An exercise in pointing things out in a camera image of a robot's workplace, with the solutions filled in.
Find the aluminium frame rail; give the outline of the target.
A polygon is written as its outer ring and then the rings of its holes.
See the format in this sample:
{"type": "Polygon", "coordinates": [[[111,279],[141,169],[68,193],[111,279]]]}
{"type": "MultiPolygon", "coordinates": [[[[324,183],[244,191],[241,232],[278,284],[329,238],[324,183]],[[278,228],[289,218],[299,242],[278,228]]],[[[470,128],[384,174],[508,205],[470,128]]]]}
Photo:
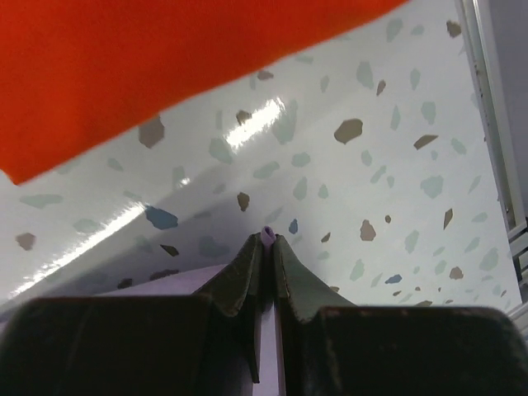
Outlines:
{"type": "Polygon", "coordinates": [[[507,312],[519,318],[527,310],[527,211],[521,195],[491,5],[489,1],[457,1],[455,4],[521,295],[521,302],[512,304],[507,312]]]}

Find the orange folded t shirt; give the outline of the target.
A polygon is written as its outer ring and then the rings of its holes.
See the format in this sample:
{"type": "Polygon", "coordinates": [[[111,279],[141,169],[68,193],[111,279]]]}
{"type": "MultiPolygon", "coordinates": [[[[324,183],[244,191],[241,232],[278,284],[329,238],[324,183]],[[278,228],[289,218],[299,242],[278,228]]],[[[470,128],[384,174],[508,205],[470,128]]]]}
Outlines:
{"type": "Polygon", "coordinates": [[[395,1],[4,1],[1,169],[15,184],[395,1]]]}

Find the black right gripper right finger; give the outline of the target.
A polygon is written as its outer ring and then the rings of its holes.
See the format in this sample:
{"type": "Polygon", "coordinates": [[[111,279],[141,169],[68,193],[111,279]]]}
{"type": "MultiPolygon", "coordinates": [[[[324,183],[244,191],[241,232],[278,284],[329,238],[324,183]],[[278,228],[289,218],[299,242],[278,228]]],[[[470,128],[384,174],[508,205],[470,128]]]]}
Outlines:
{"type": "Polygon", "coordinates": [[[524,395],[527,349],[484,307],[360,306],[272,246],[283,395],[524,395]]]}

